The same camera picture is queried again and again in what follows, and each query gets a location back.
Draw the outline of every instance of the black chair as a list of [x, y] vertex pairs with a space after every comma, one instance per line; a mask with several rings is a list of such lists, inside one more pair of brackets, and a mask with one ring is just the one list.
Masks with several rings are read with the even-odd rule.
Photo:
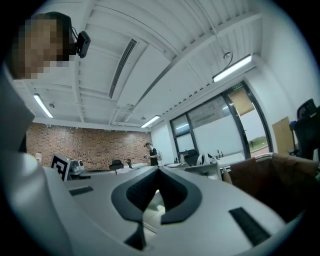
[[298, 148], [294, 148], [290, 155], [313, 160], [314, 150], [318, 149], [320, 159], [320, 107], [316, 107], [314, 100], [303, 103], [296, 112], [297, 121], [290, 124], [295, 132]]
[[198, 158], [199, 153], [195, 149], [187, 150], [187, 155], [184, 156], [184, 160], [189, 166], [195, 166]]
[[304, 117], [309, 117], [317, 112], [317, 107], [315, 105], [314, 99], [311, 98], [303, 103], [296, 111], [297, 120], [301, 120]]
[[294, 131], [298, 140], [297, 156], [313, 160], [314, 150], [318, 149], [320, 159], [320, 107], [315, 113], [298, 120], [294, 124]]
[[109, 165], [109, 169], [110, 170], [118, 170], [118, 169], [122, 169], [124, 167], [124, 164], [121, 163], [120, 160], [112, 160], [112, 164]]

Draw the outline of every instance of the brick wall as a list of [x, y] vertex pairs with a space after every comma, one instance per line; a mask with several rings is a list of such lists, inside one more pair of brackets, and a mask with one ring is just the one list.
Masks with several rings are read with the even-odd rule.
[[144, 144], [151, 142], [151, 134], [135, 131], [104, 131], [75, 129], [64, 126], [47, 127], [33, 123], [26, 133], [27, 152], [42, 154], [42, 165], [48, 167], [53, 153], [82, 160], [89, 170], [108, 169], [112, 160], [126, 165], [127, 158], [134, 164], [147, 163]]

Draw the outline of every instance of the white ceiling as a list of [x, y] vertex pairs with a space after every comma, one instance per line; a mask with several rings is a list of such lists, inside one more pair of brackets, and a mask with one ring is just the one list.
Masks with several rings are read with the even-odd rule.
[[[85, 58], [51, 67], [38, 79], [16, 80], [35, 122], [106, 130], [142, 131], [210, 86], [212, 76], [248, 54], [260, 54], [262, 16], [249, 0], [53, 0], [37, 13], [71, 17], [91, 38]], [[129, 42], [136, 44], [109, 96]], [[40, 94], [53, 119], [33, 98]]]

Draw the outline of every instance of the person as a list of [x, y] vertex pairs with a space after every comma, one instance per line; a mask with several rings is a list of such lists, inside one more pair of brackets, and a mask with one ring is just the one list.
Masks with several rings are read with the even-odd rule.
[[5, 62], [13, 79], [37, 79], [50, 62], [76, 54], [71, 18], [52, 11], [39, 13], [20, 27]]
[[7, 149], [27, 151], [26, 131], [34, 119], [24, 102], [17, 97], [13, 89], [13, 80], [37, 79], [50, 62], [65, 62], [76, 54], [76, 44], [72, 37], [71, 18], [60, 12], [40, 13], [26, 20], [15, 35], [12, 47], [4, 59], [0, 77], [0, 95], [2, 109], [2, 127], [0, 144]]
[[159, 163], [158, 163], [157, 150], [151, 145], [150, 142], [147, 142], [144, 146], [149, 150], [148, 157], [150, 158], [150, 165], [151, 166], [158, 166]]

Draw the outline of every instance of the brown leather chair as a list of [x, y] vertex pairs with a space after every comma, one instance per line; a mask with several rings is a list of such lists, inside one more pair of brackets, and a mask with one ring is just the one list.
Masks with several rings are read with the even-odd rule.
[[253, 196], [290, 222], [318, 200], [320, 184], [316, 180], [319, 163], [295, 156], [272, 154], [231, 165], [224, 181]]

